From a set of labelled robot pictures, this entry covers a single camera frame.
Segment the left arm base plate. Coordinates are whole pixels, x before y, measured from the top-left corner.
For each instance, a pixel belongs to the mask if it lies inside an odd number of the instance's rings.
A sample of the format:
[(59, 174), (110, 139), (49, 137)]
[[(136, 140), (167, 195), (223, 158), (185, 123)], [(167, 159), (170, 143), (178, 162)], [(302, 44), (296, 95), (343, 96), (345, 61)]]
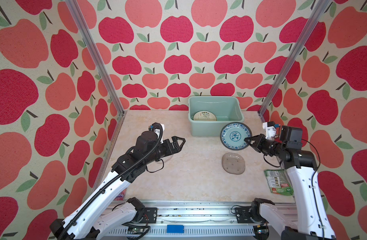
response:
[(137, 211), (130, 224), (155, 224), (157, 222), (158, 208), (144, 208)]

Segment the cream floral plate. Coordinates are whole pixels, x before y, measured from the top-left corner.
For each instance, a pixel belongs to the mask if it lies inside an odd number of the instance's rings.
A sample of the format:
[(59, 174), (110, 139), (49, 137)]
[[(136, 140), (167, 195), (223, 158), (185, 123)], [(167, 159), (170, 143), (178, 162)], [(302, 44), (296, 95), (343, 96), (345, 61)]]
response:
[(209, 111), (199, 111), (193, 116), (194, 121), (217, 121), (216, 116)]

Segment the blue patterned small plate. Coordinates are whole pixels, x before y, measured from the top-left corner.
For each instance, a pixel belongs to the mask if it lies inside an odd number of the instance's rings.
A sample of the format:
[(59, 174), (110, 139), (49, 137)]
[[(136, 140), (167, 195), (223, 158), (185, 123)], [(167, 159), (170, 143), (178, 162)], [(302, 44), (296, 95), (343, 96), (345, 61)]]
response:
[(246, 138), (252, 137), (250, 128), (239, 122), (229, 123), (220, 132), (220, 141), (224, 147), (233, 151), (240, 151), (249, 146)]

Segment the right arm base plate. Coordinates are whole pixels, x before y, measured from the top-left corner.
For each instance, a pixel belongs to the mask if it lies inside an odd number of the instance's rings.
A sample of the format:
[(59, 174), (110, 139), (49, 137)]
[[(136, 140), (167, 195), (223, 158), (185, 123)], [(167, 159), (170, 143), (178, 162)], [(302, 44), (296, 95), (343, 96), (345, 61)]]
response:
[(231, 212), (235, 215), (238, 224), (266, 223), (266, 219), (262, 218), (257, 211), (252, 211), (250, 206), (235, 206)]

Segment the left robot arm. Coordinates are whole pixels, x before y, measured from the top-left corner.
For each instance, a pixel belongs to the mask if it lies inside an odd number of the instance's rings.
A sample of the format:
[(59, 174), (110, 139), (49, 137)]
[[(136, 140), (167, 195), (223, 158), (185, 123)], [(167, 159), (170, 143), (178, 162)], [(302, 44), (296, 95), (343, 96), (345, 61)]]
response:
[(184, 144), (184, 138), (173, 136), (162, 140), (161, 132), (143, 132), (137, 138), (136, 145), (117, 159), (101, 185), (80, 207), (65, 219), (56, 219), (51, 223), (53, 235), (59, 240), (99, 240), (119, 225), (142, 220), (145, 206), (135, 197), (106, 215), (103, 212), (147, 170), (148, 164), (179, 153)]

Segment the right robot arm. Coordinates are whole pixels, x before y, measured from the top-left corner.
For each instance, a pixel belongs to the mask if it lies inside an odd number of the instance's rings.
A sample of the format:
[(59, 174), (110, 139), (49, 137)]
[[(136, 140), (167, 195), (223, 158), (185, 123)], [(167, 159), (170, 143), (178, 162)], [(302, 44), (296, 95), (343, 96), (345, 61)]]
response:
[(262, 127), (265, 134), (245, 138), (245, 142), (256, 152), (280, 160), (293, 188), (297, 223), (290, 221), (273, 202), (259, 198), (251, 204), (251, 219), (258, 224), (269, 223), (283, 240), (335, 240), (320, 195), (315, 156), (302, 150), (302, 129), (282, 126), (280, 141), (276, 142), (276, 124), (266, 122)]

